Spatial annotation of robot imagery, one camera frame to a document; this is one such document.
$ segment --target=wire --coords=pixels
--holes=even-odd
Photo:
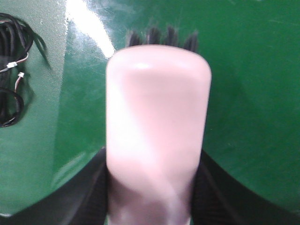
[[[11,90],[11,70],[28,59],[32,44],[33,32],[28,26],[9,14],[0,13],[0,127],[16,124],[21,117],[24,101],[17,90],[24,73],[18,74]],[[15,100],[14,113],[9,110],[9,96]]]

